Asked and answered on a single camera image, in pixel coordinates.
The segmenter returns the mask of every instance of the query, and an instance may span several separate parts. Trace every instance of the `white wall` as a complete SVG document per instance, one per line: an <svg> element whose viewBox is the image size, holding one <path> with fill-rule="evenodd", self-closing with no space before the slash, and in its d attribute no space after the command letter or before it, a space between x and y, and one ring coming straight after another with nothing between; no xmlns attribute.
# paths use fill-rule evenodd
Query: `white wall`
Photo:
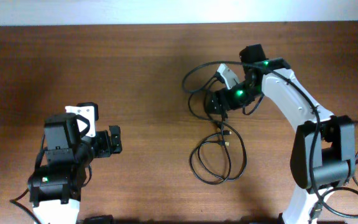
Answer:
<svg viewBox="0 0 358 224"><path fill-rule="evenodd" d="M358 0L0 0L0 26L358 20Z"/></svg>

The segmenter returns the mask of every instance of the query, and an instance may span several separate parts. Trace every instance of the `brown tabletop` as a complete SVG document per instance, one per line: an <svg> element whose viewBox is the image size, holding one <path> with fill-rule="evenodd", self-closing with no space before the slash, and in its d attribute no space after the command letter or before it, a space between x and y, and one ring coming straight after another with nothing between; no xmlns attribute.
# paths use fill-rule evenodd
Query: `brown tabletop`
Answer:
<svg viewBox="0 0 358 224"><path fill-rule="evenodd" d="M92 162L79 218L277 217L295 186L289 167L295 135L271 100L252 116L229 112L229 124L241 133L248 155L239 180L206 185L188 165L190 151L215 130L188 112L181 79L204 62L238 61L240 50L258 43L267 57L285 58L324 107L358 119L358 22L0 27L0 223L31 223L8 200L26 188L44 119L85 101L99 105L98 130L121 127L123 152ZM231 68L244 79L241 67ZM197 73L189 88L200 86L215 69ZM200 99L193 103L198 113ZM227 140L235 172L241 147L234 136ZM218 146L205 147L203 154L216 172L227 171ZM353 181L349 186L356 187ZM28 196L21 202L31 207ZM358 213L358 198L350 193L335 194L329 204ZM344 219L325 210L320 220Z"/></svg>

